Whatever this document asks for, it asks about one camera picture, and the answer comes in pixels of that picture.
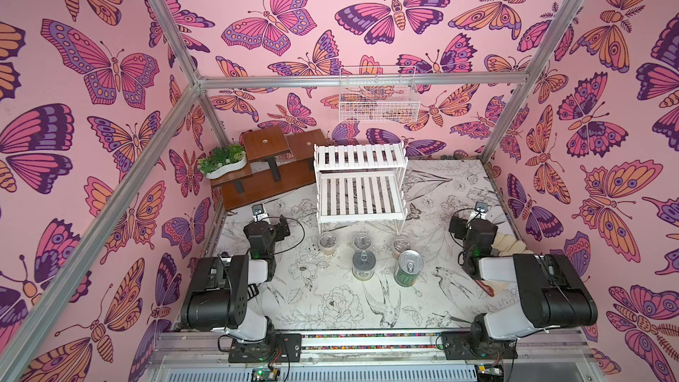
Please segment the yellow seed jar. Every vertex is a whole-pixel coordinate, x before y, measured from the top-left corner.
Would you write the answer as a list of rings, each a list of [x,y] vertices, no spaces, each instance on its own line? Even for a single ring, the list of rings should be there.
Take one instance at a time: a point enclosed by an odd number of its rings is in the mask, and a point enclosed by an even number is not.
[[[327,256],[332,256],[339,245],[334,233],[323,232],[318,236],[318,247]]]

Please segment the green watermelon can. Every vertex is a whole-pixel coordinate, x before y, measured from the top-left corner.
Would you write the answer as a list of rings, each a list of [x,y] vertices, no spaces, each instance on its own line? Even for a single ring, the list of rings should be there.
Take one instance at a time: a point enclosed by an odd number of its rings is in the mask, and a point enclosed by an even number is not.
[[[403,251],[394,270],[394,281],[401,287],[409,288],[416,283],[423,268],[424,260],[417,251]]]

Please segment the red seed jar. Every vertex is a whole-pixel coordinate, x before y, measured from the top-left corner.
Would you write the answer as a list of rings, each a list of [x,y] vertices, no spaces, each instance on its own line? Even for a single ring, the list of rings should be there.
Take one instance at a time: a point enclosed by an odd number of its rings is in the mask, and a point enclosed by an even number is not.
[[[411,250],[410,239],[408,237],[398,235],[392,239],[391,251],[394,258],[398,259],[407,250]]]

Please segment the dark seed jar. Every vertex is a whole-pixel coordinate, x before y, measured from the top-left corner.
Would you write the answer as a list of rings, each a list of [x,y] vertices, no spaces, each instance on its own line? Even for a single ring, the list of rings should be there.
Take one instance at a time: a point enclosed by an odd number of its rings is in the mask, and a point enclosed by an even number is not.
[[[353,238],[355,250],[364,251],[372,248],[373,239],[368,233],[358,233]]]

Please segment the purple label tin can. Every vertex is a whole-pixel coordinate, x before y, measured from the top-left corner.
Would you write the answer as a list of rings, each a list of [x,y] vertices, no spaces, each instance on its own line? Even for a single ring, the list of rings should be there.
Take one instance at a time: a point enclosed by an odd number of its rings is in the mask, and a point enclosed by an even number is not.
[[[352,265],[354,277],[360,281],[368,281],[373,277],[375,272],[375,255],[368,249],[361,249],[353,255]]]

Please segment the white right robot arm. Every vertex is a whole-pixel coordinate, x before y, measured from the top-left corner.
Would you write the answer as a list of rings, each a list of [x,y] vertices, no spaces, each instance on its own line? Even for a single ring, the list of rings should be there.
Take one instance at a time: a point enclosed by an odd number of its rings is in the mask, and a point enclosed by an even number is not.
[[[486,219],[454,216],[449,233],[462,242],[462,268],[474,281],[514,283],[518,289],[517,303],[474,319],[472,347],[507,345],[539,331],[597,323],[597,305],[567,256],[495,256],[498,226]]]

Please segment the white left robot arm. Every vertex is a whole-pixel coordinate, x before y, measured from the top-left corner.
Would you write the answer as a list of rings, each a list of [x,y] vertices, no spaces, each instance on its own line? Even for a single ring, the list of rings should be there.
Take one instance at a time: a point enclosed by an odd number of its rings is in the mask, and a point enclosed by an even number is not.
[[[179,327],[198,332],[221,332],[243,345],[269,343],[269,318],[249,305],[249,288],[272,281],[277,270],[276,244],[290,235],[288,220],[276,217],[250,222],[244,233],[249,249],[224,260],[198,261],[180,308]]]

